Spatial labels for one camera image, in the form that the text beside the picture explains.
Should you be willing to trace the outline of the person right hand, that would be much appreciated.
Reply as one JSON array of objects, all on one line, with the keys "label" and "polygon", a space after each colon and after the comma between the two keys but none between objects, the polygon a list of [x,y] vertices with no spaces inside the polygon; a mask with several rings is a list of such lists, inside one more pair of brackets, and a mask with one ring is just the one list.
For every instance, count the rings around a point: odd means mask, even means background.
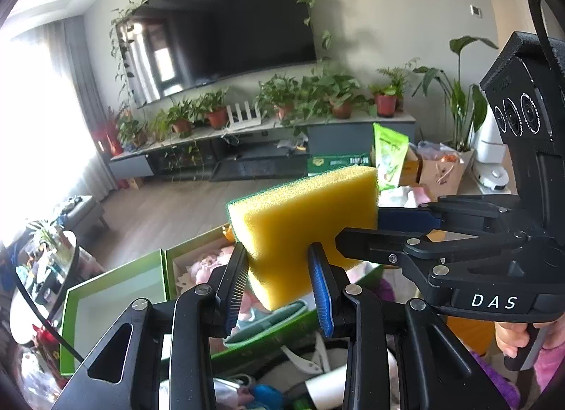
[{"label": "person right hand", "polygon": [[[511,358],[516,358],[520,348],[525,348],[530,342],[527,332],[528,325],[525,323],[495,323],[495,338],[500,351]],[[560,333],[555,329],[553,323],[534,324],[535,329],[548,327],[548,332],[543,343],[544,349],[553,349],[562,343]]]}]

